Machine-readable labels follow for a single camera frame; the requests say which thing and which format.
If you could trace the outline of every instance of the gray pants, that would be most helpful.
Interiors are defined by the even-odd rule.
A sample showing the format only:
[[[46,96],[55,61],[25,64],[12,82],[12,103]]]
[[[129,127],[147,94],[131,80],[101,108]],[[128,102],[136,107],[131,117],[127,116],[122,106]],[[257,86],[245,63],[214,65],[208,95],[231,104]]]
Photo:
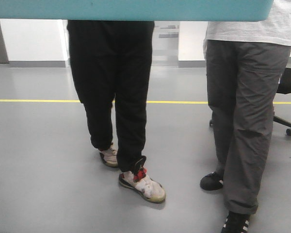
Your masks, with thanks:
[[[254,214],[273,130],[273,100],[291,47],[208,40],[208,102],[228,210]]]

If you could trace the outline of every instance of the chair leg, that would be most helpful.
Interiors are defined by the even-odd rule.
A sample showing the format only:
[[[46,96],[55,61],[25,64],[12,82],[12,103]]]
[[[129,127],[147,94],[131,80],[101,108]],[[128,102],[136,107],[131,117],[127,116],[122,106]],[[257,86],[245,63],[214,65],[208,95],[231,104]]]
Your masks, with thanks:
[[[290,127],[290,129],[286,130],[286,133],[288,136],[291,136],[291,122],[288,122],[278,116],[274,116],[274,122]]]

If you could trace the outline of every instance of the white t-shirt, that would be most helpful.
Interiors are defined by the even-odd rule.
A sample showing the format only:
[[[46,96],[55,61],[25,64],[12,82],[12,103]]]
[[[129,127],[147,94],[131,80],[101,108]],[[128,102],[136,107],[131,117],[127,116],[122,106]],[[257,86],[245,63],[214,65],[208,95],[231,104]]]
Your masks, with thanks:
[[[291,0],[274,0],[264,21],[209,22],[206,39],[291,46]]]

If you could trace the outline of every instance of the teal panel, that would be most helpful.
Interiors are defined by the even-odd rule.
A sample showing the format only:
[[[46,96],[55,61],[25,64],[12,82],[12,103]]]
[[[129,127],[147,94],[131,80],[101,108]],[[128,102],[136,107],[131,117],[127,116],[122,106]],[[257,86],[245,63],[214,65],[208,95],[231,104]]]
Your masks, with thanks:
[[[273,0],[0,0],[0,18],[258,21]]]

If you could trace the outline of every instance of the leg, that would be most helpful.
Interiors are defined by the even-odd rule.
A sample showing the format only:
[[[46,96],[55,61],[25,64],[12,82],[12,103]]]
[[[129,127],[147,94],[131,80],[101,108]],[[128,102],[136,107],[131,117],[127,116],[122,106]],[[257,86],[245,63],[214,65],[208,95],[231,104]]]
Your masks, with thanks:
[[[213,132],[218,164],[216,173],[223,176],[233,134],[237,64],[233,44],[207,41],[207,91],[212,109]]]
[[[113,132],[111,107],[117,72],[111,27],[102,21],[69,21],[72,76],[83,103],[91,142],[95,148],[110,147]]]
[[[228,210],[254,214],[273,129],[273,99],[290,47],[235,42],[239,58],[234,133],[224,172]]]
[[[118,164],[132,170],[146,141],[146,97],[152,61],[153,22],[122,22],[119,74],[116,80]]]

